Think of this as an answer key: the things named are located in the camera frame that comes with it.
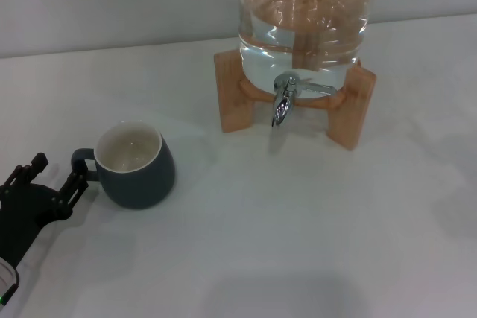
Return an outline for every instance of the wooden stand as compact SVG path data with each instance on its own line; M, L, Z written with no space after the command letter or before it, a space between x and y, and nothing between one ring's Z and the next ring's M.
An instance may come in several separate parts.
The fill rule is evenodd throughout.
M253 103L273 103L274 96L257 89L247 79L239 50L215 54L214 62L222 130L230 133L251 127ZM328 137L353 150L361 135L375 82L374 73L361 66L353 66L347 72L343 89L336 96L296 100L295 105L328 111Z

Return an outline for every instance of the white table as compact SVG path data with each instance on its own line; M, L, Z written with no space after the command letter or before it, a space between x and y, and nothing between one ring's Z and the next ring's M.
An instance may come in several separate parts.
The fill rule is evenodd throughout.
M170 197L120 209L98 185L25 258L22 318L456 318L477 312L477 16L371 25L378 75L354 152L294 113L270 140L221 133L212 55L236 39L0 60L0 180L121 119L160 128Z

